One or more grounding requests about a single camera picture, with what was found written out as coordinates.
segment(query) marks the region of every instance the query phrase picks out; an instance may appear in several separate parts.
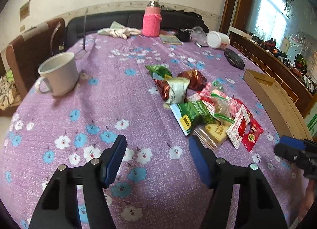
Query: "pink thermos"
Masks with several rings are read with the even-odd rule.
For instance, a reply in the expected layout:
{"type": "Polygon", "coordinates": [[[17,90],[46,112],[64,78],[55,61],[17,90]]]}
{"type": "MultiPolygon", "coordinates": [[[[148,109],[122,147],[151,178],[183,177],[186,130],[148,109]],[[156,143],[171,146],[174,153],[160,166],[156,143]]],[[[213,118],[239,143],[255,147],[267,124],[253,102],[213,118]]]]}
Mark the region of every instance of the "pink thermos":
{"type": "Polygon", "coordinates": [[[161,26],[161,6],[158,0],[150,0],[143,16],[142,34],[146,37],[158,37],[161,26]]]}

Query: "purple tablecloth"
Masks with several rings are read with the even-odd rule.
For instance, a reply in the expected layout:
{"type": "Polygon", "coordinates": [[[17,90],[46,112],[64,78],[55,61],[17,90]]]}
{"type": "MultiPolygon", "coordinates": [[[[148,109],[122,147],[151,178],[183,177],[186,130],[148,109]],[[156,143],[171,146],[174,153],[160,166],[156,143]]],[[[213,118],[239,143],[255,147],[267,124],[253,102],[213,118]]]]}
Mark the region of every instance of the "purple tablecloth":
{"type": "MultiPolygon", "coordinates": [[[[198,48],[193,42],[163,45],[159,38],[142,36],[123,40],[93,34],[86,45],[87,52],[81,51],[80,42],[69,49],[83,72],[72,92],[55,99],[32,88],[12,118],[0,154],[0,194],[22,228],[28,228],[59,164],[75,167],[99,157],[118,134],[126,136],[128,149],[119,176],[105,190],[117,228],[199,228],[212,191],[198,177],[188,138],[171,110],[163,108],[144,67],[150,64],[164,64],[174,76],[197,68],[245,103],[264,133],[251,152],[242,144],[235,150],[227,140],[216,155],[244,167],[257,163],[288,222],[295,218],[306,182],[295,167],[274,156],[276,130],[242,79],[244,71],[229,65],[223,51],[198,48]]],[[[242,58],[246,68],[259,71],[242,58]]],[[[80,217],[88,228],[78,188],[80,217]]],[[[235,187],[228,228],[234,225],[237,198],[235,187]]]]}

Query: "silver screw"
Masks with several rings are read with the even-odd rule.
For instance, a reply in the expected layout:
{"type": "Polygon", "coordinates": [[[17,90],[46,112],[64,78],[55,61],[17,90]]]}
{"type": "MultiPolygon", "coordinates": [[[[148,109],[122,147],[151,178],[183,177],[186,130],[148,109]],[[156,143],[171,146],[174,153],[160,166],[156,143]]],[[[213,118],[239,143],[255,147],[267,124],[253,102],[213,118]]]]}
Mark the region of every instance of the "silver screw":
{"type": "Polygon", "coordinates": [[[94,158],[90,161],[93,165],[96,165],[100,162],[99,158],[94,158]]]}
{"type": "Polygon", "coordinates": [[[63,171],[63,170],[65,170],[66,169],[66,165],[60,165],[59,167],[58,167],[58,170],[60,170],[60,171],[63,171]]]}
{"type": "Polygon", "coordinates": [[[251,164],[251,165],[250,165],[250,168],[251,168],[252,170],[257,170],[259,167],[257,166],[257,164],[251,164]]]}
{"type": "Polygon", "coordinates": [[[216,163],[217,163],[218,165],[223,165],[225,162],[226,162],[226,161],[225,161],[223,158],[221,158],[221,157],[216,159],[216,163]]]}

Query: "floor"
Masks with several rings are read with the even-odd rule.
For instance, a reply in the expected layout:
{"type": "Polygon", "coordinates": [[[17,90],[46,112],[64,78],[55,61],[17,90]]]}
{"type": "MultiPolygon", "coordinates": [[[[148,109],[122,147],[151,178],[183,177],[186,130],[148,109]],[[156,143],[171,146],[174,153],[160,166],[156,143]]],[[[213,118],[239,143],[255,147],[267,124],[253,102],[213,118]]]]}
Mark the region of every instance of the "floor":
{"type": "Polygon", "coordinates": [[[9,129],[11,117],[0,116],[0,148],[4,143],[4,136],[9,129]]]}

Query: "open box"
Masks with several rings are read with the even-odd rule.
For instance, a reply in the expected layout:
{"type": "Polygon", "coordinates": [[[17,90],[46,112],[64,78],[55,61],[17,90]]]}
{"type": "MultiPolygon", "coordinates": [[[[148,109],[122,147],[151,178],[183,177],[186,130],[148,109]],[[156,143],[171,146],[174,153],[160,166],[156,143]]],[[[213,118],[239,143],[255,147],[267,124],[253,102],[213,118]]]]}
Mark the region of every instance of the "open box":
{"type": "Polygon", "coordinates": [[[243,79],[261,102],[279,137],[312,140],[299,110],[273,77],[247,69],[243,79]]]}

